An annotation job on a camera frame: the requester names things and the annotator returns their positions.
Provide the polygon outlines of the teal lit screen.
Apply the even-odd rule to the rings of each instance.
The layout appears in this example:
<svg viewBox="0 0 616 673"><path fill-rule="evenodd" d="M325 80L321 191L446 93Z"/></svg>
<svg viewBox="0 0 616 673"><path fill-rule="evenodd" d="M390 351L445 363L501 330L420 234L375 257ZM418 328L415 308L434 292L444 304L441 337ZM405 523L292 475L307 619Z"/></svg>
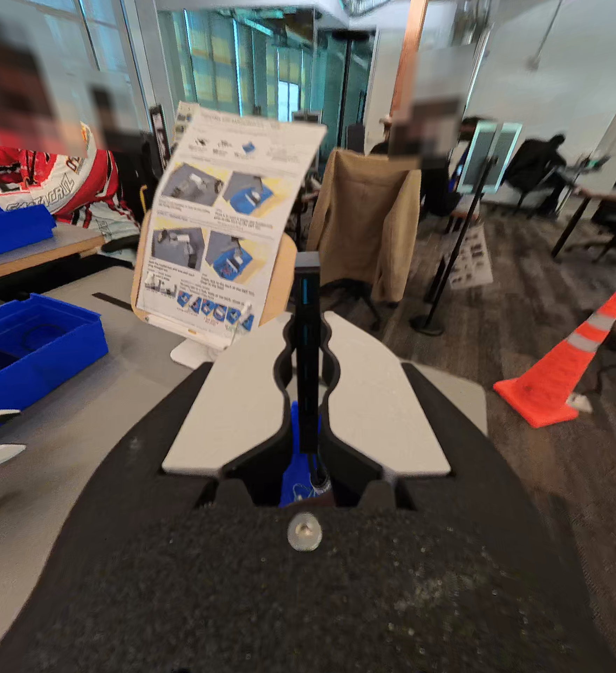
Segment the teal lit screen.
<svg viewBox="0 0 616 673"><path fill-rule="evenodd" d="M475 127L456 190L461 195L494 195L514 152L522 124L480 121Z"/></svg>

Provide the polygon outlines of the blue storage bin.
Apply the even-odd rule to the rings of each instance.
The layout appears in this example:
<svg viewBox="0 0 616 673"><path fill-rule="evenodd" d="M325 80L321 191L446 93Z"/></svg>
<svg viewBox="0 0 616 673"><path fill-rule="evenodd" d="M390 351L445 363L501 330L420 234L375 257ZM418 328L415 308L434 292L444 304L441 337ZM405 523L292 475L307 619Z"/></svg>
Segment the blue storage bin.
<svg viewBox="0 0 616 673"><path fill-rule="evenodd" d="M323 498L334 502L334 491L328 486L315 488L311 482L311 468L307 454L301 451L299 404L292 401L290 419L293 437L293 452L287 469L281 480L279 508L287 508L308 499Z"/></svg>
<svg viewBox="0 0 616 673"><path fill-rule="evenodd" d="M39 294L0 306L0 410L25 410L108 353L98 313Z"/></svg>
<svg viewBox="0 0 616 673"><path fill-rule="evenodd" d="M0 255L53 238L54 218L43 205L16 210L0 207Z"/></svg>

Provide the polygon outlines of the orange cone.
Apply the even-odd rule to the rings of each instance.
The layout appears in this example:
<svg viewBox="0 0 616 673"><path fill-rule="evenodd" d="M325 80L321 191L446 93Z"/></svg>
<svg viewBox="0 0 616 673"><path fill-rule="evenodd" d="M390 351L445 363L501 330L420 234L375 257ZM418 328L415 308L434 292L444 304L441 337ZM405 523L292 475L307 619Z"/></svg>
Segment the orange cone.
<svg viewBox="0 0 616 673"><path fill-rule="evenodd" d="M615 323L616 291L534 366L496 382L494 391L535 429L575 419L579 412L567 401Z"/></svg>

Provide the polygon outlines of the white printed sheet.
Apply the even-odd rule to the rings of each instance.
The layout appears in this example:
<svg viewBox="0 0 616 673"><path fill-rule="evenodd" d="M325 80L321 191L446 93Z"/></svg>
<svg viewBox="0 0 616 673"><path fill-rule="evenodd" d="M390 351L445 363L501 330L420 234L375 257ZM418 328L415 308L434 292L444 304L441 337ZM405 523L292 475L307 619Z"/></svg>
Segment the white printed sheet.
<svg viewBox="0 0 616 673"><path fill-rule="evenodd" d="M468 290L492 284L492 264L483 223L471 225L448 275L447 287L452 291Z"/></svg>

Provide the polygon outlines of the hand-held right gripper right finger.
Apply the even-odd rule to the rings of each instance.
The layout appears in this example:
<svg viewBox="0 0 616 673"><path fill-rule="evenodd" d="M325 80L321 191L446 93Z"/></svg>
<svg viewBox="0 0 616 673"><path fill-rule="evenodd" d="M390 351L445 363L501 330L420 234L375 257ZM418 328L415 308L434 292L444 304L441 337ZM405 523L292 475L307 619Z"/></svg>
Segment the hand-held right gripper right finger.
<svg viewBox="0 0 616 673"><path fill-rule="evenodd" d="M387 480L447 476L451 466L397 356L335 312L323 323L323 428Z"/></svg>

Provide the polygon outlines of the brown office desk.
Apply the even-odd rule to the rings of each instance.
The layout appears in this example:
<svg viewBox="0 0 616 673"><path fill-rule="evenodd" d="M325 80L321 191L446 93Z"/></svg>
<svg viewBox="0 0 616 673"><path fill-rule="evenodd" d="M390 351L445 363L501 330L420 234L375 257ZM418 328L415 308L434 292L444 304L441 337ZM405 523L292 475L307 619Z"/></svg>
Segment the brown office desk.
<svg viewBox="0 0 616 673"><path fill-rule="evenodd" d="M578 225L580 219L582 218L584 212L587 210L589 204L593 200L605 201L607 203L616 203L616 190L610 191L596 191L593 189L588 189L585 187L577 186L572 188L570 194L573 197L578 197L581 199L581 202L575 212L572 214L560 237L557 239L554 248L551 250L551 257L556 260L557 256L560 254L566 242L572 235L574 229Z"/></svg>

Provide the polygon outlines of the black usb hub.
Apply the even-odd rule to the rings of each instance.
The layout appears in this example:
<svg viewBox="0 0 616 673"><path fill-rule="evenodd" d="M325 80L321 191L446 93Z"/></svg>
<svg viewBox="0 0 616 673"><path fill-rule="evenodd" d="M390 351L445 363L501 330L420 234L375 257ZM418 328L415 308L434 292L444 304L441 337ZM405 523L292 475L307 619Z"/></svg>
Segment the black usb hub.
<svg viewBox="0 0 616 673"><path fill-rule="evenodd" d="M299 450L307 459L313 490L322 494L330 489L330 481L319 449L321 310L317 252L302 252L296 256L294 304Z"/></svg>

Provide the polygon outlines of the black stanchion pole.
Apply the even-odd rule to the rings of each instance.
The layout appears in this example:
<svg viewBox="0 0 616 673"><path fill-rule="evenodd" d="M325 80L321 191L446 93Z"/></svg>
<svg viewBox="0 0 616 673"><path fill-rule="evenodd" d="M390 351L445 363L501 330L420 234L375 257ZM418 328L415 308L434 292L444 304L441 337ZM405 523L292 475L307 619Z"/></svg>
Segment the black stanchion pole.
<svg viewBox="0 0 616 673"><path fill-rule="evenodd" d="M429 290L425 295L425 298L430 301L430 310L428 313L419 314L410 320L411 328L419 334L430 337L437 337L444 332L443 327L439 326L438 324L433 324L432 322L437 312L441 296L447 286L448 275L461 248L461 243L463 242L465 233L472 223L473 214L476 210L476 207L480 205L488 174L490 170L497 165L497 163L498 158L496 156L491 156L484 160L478 182L472 192L470 207L467 210L465 218L462 220L462 224L458 231L458 236L455 240L454 247L451 250L450 257L447 262L445 261L445 256L441 257L437 267L437 272L434 276L434 279L432 280Z"/></svg>

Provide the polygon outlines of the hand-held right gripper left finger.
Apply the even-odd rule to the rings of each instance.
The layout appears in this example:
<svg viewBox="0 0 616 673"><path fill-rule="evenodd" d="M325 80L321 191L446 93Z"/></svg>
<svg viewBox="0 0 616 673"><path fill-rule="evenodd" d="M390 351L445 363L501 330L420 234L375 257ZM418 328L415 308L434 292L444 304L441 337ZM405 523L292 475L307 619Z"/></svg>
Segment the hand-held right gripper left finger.
<svg viewBox="0 0 616 673"><path fill-rule="evenodd" d="M221 477L280 430L285 395L273 366L289 320L283 312L219 355L163 460L165 473Z"/></svg>

